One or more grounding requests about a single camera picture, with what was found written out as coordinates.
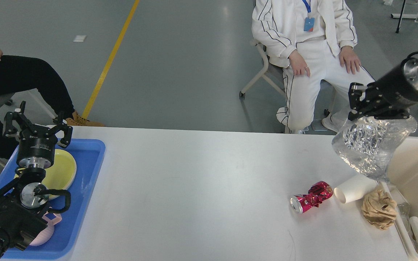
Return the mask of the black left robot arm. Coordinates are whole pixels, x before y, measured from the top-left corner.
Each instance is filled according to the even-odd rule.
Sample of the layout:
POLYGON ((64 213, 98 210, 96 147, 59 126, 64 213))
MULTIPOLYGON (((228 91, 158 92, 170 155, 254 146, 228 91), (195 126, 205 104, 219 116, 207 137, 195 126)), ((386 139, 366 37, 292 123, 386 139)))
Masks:
POLYGON ((6 137, 19 138, 15 177, 0 189, 0 258, 9 248, 25 250, 48 226, 45 213, 60 214, 68 211, 71 193, 67 190, 48 189, 42 184, 45 170, 54 165, 55 146, 68 147, 73 128, 62 122, 48 128, 32 124, 24 115, 25 101, 20 108, 5 115, 6 137))

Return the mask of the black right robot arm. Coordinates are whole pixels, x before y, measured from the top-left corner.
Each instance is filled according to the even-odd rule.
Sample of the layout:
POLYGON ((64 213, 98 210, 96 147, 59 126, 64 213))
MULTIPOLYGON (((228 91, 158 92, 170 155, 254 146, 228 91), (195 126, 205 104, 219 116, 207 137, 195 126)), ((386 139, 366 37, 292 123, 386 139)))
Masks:
POLYGON ((408 55, 400 65, 368 85, 350 84, 348 120, 360 117, 406 119, 418 104, 418 58, 408 55))

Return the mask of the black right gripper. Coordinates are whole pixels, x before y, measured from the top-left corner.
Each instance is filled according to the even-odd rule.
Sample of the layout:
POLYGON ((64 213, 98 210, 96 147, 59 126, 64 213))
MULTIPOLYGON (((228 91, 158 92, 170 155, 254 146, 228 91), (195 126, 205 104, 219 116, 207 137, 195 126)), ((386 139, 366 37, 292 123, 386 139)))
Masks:
POLYGON ((347 118, 350 121, 360 117, 408 119, 410 114, 406 108, 418 103, 418 58, 406 58, 368 86, 351 83, 348 97, 351 110, 347 118))

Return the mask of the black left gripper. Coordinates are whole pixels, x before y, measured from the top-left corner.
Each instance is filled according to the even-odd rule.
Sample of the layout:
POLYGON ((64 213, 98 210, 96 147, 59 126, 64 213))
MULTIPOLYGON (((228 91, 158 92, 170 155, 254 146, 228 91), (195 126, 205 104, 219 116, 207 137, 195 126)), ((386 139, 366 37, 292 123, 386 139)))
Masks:
POLYGON ((55 118, 56 125, 48 129, 48 137, 37 137, 35 126, 24 115, 25 101, 14 111, 9 111, 4 117, 3 136, 20 138, 17 152, 17 165, 20 167, 39 167, 47 169, 54 165, 55 146, 66 148, 71 143, 73 127, 63 122, 63 115, 55 118), (63 132, 58 141, 56 134, 63 132))

